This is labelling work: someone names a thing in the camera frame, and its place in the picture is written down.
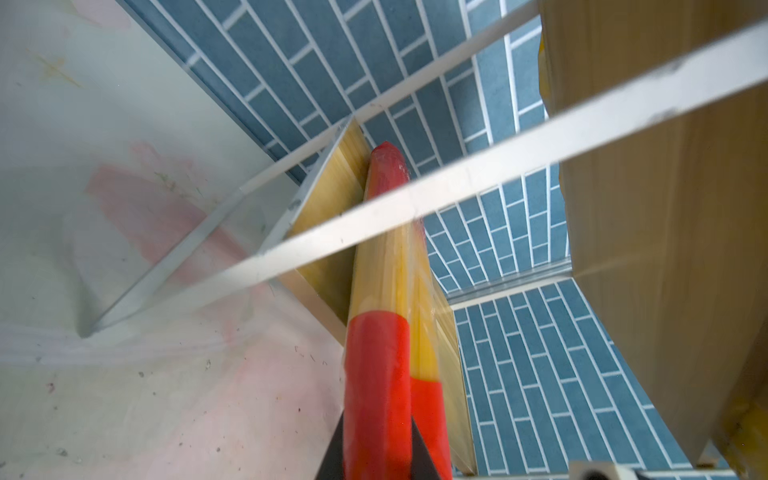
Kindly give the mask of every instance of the wooden board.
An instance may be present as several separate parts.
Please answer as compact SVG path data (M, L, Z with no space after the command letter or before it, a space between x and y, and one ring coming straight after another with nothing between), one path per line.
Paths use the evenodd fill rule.
M768 13L751 0L540 9L551 114ZM761 85L561 166L574 278L694 463L768 314L766 125Z

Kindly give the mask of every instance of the pink paint stain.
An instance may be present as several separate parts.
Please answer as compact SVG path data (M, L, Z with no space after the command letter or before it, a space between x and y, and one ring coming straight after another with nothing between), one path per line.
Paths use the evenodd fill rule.
M104 216L152 264L160 261L206 216L200 208L161 185L109 165L97 169L85 192L98 202ZM183 285L196 283L245 257L245 250L226 231L217 228L171 279ZM231 343L237 321L248 307L247 298L234 296L201 311L206 317L221 322L220 334Z

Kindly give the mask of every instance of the white metal bar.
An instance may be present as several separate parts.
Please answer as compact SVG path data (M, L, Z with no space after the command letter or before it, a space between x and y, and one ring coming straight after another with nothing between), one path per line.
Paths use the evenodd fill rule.
M158 317L192 312L526 172L565 161L766 79L768 20L763 20L523 134L367 201L128 318L140 326Z
M451 51L447 52L442 57L437 58L435 61L426 65L421 70L417 71L414 75L407 77L405 80L394 85L388 91L381 94L376 99L370 102L370 104L361 108L355 113L355 118L362 125L363 122L370 120L380 112L391 107L402 98L411 94L434 80L438 76L446 73L451 68L462 63L467 58L470 58L478 51L487 47L494 41L498 40L504 34L514 30L517 27L522 26L525 22L533 19L538 15L538 7L536 2L529 2L523 7L518 8L514 12L506 15L504 18L498 20L496 23L480 32L476 36L470 38L464 43L456 46ZM368 77L360 79L360 83L368 81ZM130 313L135 313L139 310L144 302L168 279L168 277L189 257L195 248L200 246L205 241L207 236L213 232L216 227L224 221L225 218L240 204L241 200L248 194L254 192L257 188L271 182L275 178L284 174L292 167L298 165L305 158L314 154L318 150L326 146L326 144L333 137L345 120L339 120L334 125L328 127L323 133L312 138L301 147L292 151L281 160L275 162L269 167L259 172L254 177L251 177L245 184L235 190L230 196L224 200L219 206L208 216L206 219L197 225L189 234L177 244L170 252L166 253L165 257L151 267L126 293L124 293L117 302L115 302L109 309L102 315L97 321L96 330L103 329L107 324L113 323L117 318L126 316Z

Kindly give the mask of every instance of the white grout line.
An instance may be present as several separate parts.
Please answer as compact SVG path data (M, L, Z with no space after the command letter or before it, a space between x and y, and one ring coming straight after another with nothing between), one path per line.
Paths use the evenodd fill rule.
M411 110L414 110L415 108L416 108L416 104L410 104L409 106L403 108L401 111L397 112L396 114L392 114L392 118L397 120L398 118L400 118L403 115L407 114Z
M282 100L275 94L275 92L272 90L272 88L264 81L264 77L261 76L261 73L256 69L256 67L253 66L253 63L251 63L250 59L243 53L243 50L240 48L240 46L232 39L232 35L226 30L224 30L221 27L221 23L216 18L216 15L208 8L205 3L203 3L203 0L194 0L195 3L197 3L197 6L200 7L200 10L203 11L203 13L208 17L208 19L214 24L216 29L219 31L219 33L224 36L224 38L227 40L227 42L230 44L230 47L237 53L237 56L240 57L240 60L245 63L245 65L248 67L248 69L253 73L253 75L264 84L264 87L266 90L272 95L273 100L280 106L280 108L283 109L283 112L285 115L288 116L288 118L293 122L293 125L296 127L296 129L301 132L304 135L304 138L306 140L310 139L310 136L304 131L304 129L299 125L299 122L296 120L296 118L293 116L293 114L288 110L288 108L285 106Z
M476 138L478 138L478 137L481 137L481 136L485 135L485 132L486 132L486 130L483 128L483 129L482 129L482 130L480 130L479 132L476 132L476 133L474 133L474 134L472 134L472 135L469 135L467 138L465 138L465 139L464 139L464 143L468 143L468 142L471 142L471 141L473 141L474 139L476 139Z
M331 125L331 122L330 120L328 120L328 117L326 116L325 112L323 112L323 109L320 108L320 105L317 103L317 100L315 100L312 94L310 94L309 89L304 84L304 80L302 80L299 74L296 73L296 69L293 68L293 64L288 61L285 54L283 53L283 50L280 49L280 46L277 44L275 39L272 38L272 35L266 29L265 24L261 21L261 18L259 18L259 15L257 15L256 11L253 10L253 7L250 5L250 3L248 3L248 0L242 0L242 2L243 2L243 5L245 5L246 8L248 9L248 13L250 14L253 21L256 22L256 25L261 30L261 33L264 35L264 38L266 38L266 40L269 42L272 49L277 53L277 56L280 57L280 60L283 62L283 64L286 66L286 68L290 72L291 76L293 77L293 80L296 81L296 83L299 85L299 88L301 88L301 91L303 91L306 97L310 100L310 103L312 103L312 106L314 106L315 110L317 110L320 113L320 117L323 119L324 122L326 122L326 125Z
M363 10L371 0L360 0L360 2L357 2L352 7L349 8L346 12L344 12L343 18L345 22L348 22L352 19L355 15L360 13L360 10Z
M535 101L534 103L530 104L530 105L529 105L529 106L527 106L526 108L521 108L521 109L518 111L518 116L520 116L520 115L523 115L523 114L527 114L529 111L531 111L531 110L533 110L534 108L536 108L536 107L539 107L539 106L541 106L541 105L543 105L543 104L544 104L544 102L543 102L543 101L541 101L541 100L539 100L539 101Z
M221 73L221 71L218 69L218 67L216 65L214 65L214 63L212 61L210 61L208 56L205 55L202 50L200 50L200 48L197 46L197 43L195 43L195 41L192 40L192 38L185 32L185 30L178 24L178 22L176 22L176 20L173 17L170 16L170 14L167 12L165 7L163 7L163 5L161 5L158 0L150 0L150 2L160 12L160 14L163 15L165 20L168 23L170 23L170 25L179 33L179 35L181 35L181 37L188 44L190 44L190 46L195 50L195 52L200 56L200 58L202 58L203 61L205 61L205 63L208 65L208 67L210 67L210 69L212 71L214 71L216 76L219 77L219 79L227 86L227 88L230 89L232 94L234 94L235 97L237 97L237 99L240 100L240 102L243 103L243 106L245 106L245 108L249 111L249 113L252 114L259 121L259 123L261 123L261 126L264 127L264 129L267 131L267 133L272 135L272 137L274 139L276 139L278 142L280 142L280 146L285 148L286 151L289 151L288 147L286 147L286 145L280 140L280 137L278 137L275 134L275 132L270 128L270 126L262 119L262 117L260 115L258 115L258 113L256 113L256 111L253 109L253 107L251 107L250 104L248 104L248 102L245 101L245 99L243 98L243 95L241 95L240 92L234 87L234 85L232 85L232 82L230 82L229 79L227 77L225 77Z
M253 100L253 99L254 99L254 98L255 98L255 97L258 95L258 94L260 94L260 93L261 93L263 90L264 90L264 84L263 84L263 83L260 83L260 84L258 84L258 86L257 86L256 88L254 88L253 90L249 91L249 92L248 92L248 95L246 95L245 97L243 97L243 99L244 99L246 102L250 102L250 101L251 101L251 100Z
M448 87L450 88L453 85L464 80L465 78L469 77L470 75L473 75L474 73L475 73L475 69L473 67L469 67L467 68L466 71L463 71L462 73L456 75L454 78L451 78L450 80L446 81L445 84L448 85Z
M245 12L247 12L245 4L239 4L237 8L234 9L234 11L230 14L230 16L226 17L223 22L221 22L221 27L224 30L229 30L232 28L232 25L235 25L238 20L240 20L240 17L242 17Z
M313 49L314 49L314 47L312 46L312 44L311 43L307 43L298 52L293 54L293 57L288 59L288 63L290 63L291 65L297 64L299 62L299 60L301 60L302 58L306 57L306 55L308 53L310 53Z
M192 67L197 63L198 60L200 60L200 52L195 50L195 52L193 52L192 55L190 55L190 57L184 63L184 70L189 71L190 69L192 69Z
M400 51L400 56L405 57L407 54L411 53L413 50L415 50L417 47L420 47L425 41L427 41L427 34L418 37L416 40L412 41L410 45L406 46L404 49Z

